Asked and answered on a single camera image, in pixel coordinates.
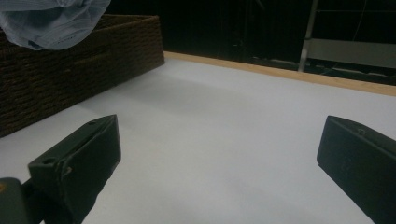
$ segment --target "table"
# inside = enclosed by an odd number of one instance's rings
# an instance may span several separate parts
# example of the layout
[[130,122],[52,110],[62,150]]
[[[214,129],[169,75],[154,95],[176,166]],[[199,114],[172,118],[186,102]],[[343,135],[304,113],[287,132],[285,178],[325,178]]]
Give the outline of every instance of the table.
[[318,167],[325,119],[396,139],[396,97],[166,58],[0,139],[0,176],[117,114],[122,159],[84,224],[373,223]]

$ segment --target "white tabletop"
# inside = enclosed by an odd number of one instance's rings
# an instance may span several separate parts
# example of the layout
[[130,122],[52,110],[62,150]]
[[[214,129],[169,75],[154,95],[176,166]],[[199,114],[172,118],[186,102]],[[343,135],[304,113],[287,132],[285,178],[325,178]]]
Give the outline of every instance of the white tabletop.
[[0,176],[117,114],[122,160],[84,224],[373,223],[318,167],[325,119],[396,139],[396,97],[166,59],[0,139]]

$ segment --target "woven texture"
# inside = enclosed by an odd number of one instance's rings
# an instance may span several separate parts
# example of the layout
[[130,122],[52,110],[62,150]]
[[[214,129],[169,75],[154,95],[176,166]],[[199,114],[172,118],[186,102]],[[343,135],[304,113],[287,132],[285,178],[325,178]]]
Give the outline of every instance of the woven texture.
[[32,51],[0,31],[0,137],[164,64],[156,16],[104,15],[81,43]]

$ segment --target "brown wicker basket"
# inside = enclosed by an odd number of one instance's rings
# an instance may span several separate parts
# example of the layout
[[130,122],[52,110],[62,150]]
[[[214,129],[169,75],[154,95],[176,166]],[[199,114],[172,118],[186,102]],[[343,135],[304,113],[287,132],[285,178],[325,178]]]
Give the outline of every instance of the brown wicker basket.
[[0,137],[164,64],[156,16],[104,15],[81,43],[33,51],[0,31]]

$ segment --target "metal frame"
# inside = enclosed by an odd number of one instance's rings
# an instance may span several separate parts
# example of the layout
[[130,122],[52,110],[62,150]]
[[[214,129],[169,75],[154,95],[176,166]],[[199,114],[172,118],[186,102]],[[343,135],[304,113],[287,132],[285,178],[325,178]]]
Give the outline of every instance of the metal frame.
[[306,60],[308,58],[340,63],[355,63],[396,68],[396,45],[394,44],[312,38],[312,30],[315,24],[317,8],[318,0],[314,0],[306,29],[305,40],[298,69],[299,72],[304,71]]

